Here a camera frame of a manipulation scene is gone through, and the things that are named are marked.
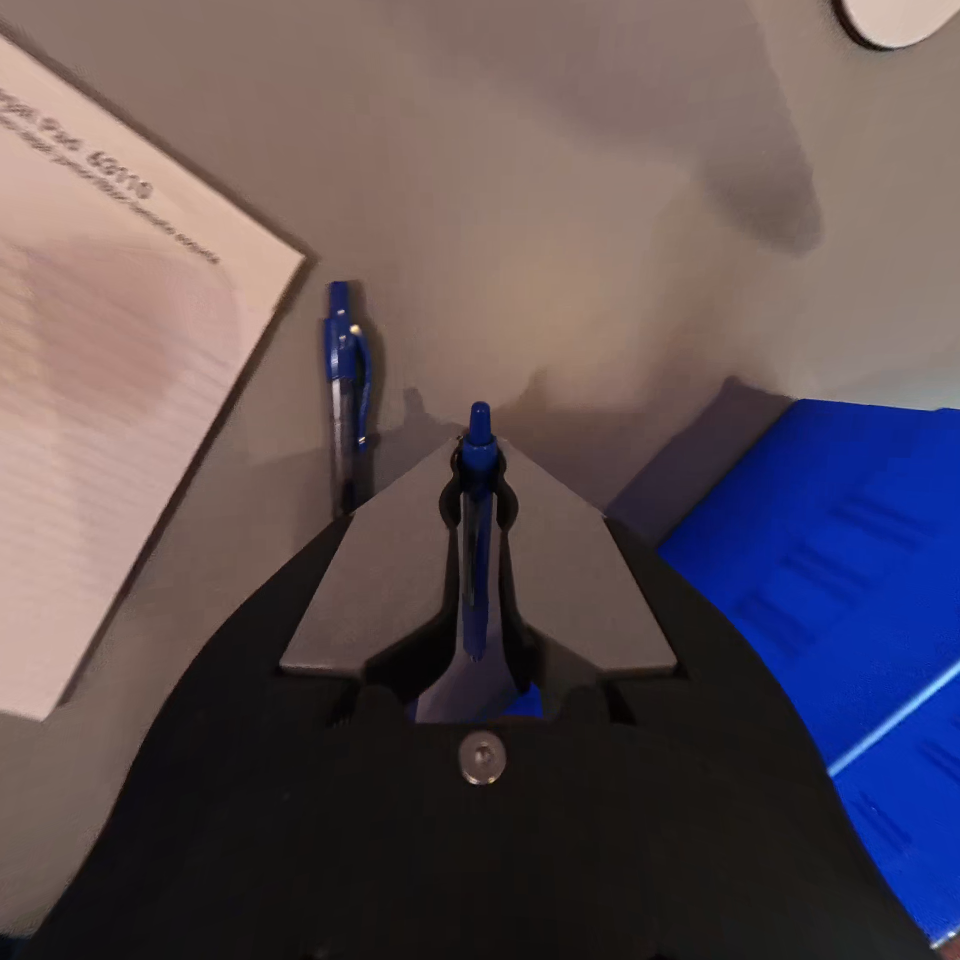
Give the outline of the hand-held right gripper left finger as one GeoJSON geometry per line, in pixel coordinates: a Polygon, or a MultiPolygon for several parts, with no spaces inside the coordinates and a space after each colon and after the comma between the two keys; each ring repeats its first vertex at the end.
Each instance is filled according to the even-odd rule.
{"type": "Polygon", "coordinates": [[[458,438],[352,514],[280,660],[413,702],[449,668],[460,597],[458,438]]]}

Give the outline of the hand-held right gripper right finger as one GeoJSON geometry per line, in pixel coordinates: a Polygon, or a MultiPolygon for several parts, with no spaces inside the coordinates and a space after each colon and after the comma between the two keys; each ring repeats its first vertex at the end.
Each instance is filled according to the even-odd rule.
{"type": "Polygon", "coordinates": [[[604,514],[503,441],[497,487],[505,658],[542,694],[678,666],[604,514]]]}

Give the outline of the blue retractable pen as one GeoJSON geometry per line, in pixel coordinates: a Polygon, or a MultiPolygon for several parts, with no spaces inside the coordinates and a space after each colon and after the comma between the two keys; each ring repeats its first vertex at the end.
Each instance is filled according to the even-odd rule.
{"type": "Polygon", "coordinates": [[[498,439],[490,405],[474,402],[458,454],[461,503],[462,646],[480,662],[486,652],[490,614],[490,566],[494,497],[499,471],[498,439]]]}
{"type": "Polygon", "coordinates": [[[368,448],[374,362],[368,337],[355,314],[352,284],[328,285],[321,323],[321,355],[329,396],[330,486],[336,517],[359,502],[359,464],[368,448]]]}

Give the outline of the white lined legal pad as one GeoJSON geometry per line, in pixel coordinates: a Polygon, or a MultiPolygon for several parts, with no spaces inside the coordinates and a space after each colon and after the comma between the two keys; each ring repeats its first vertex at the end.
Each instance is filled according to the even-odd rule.
{"type": "Polygon", "coordinates": [[[1,47],[1,708],[42,721],[305,256],[1,47]]]}

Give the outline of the grey desk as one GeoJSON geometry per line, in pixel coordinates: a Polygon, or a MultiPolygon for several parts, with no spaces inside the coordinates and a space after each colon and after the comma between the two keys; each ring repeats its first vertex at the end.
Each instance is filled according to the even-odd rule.
{"type": "Polygon", "coordinates": [[[2,932],[84,860],[201,644],[330,520],[318,321],[359,282],[386,486],[486,400],[659,531],[772,395],[958,406],[958,18],[831,2],[2,2],[311,268],[66,702],[2,717],[2,932]]]}

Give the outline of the white desk stand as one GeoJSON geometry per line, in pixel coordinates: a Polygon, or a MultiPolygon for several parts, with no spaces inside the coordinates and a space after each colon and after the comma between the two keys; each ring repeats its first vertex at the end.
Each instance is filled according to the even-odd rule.
{"type": "Polygon", "coordinates": [[[830,6],[846,35],[873,51],[924,42],[959,14],[959,1],[831,1],[830,6]]]}

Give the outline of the blue plastic bin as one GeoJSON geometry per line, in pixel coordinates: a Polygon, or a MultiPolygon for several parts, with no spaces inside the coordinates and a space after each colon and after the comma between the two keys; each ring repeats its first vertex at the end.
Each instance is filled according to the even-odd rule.
{"type": "Polygon", "coordinates": [[[761,656],[931,945],[958,936],[958,410],[799,400],[658,553],[761,656]]]}

